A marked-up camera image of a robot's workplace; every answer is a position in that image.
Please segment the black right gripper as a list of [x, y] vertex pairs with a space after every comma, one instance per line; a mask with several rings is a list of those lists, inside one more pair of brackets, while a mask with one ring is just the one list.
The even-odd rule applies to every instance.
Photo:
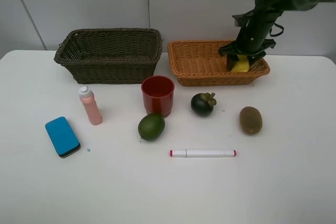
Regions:
[[265, 50], [275, 46], [273, 39], [267, 39], [277, 19], [276, 11], [245, 14], [249, 16], [248, 24], [241, 28], [237, 38], [226, 46], [219, 48], [219, 55], [226, 56], [226, 67], [231, 71], [238, 63], [238, 55], [248, 56], [249, 72], [265, 70]]

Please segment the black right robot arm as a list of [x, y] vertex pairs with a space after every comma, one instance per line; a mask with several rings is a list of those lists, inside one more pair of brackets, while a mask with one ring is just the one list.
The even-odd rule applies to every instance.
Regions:
[[233, 17], [240, 28], [237, 38], [218, 50], [220, 56], [226, 57], [227, 70], [231, 71], [244, 58], [252, 65], [265, 56], [267, 49], [275, 47], [274, 38], [281, 33], [272, 33], [272, 28], [283, 12], [304, 12], [323, 2], [335, 0], [255, 0], [254, 9]]

